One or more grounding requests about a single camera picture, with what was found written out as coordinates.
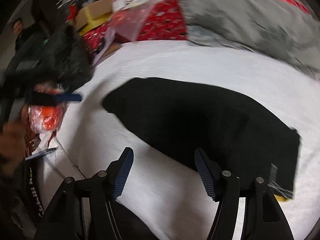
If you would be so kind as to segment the operator left hand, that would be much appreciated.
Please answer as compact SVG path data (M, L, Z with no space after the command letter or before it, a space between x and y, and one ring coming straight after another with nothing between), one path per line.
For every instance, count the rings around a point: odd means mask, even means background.
M28 118L28 106L23 106L21 116L14 122L7 122L1 133L1 171L5 176L12 177L18 169L25 154L25 132Z

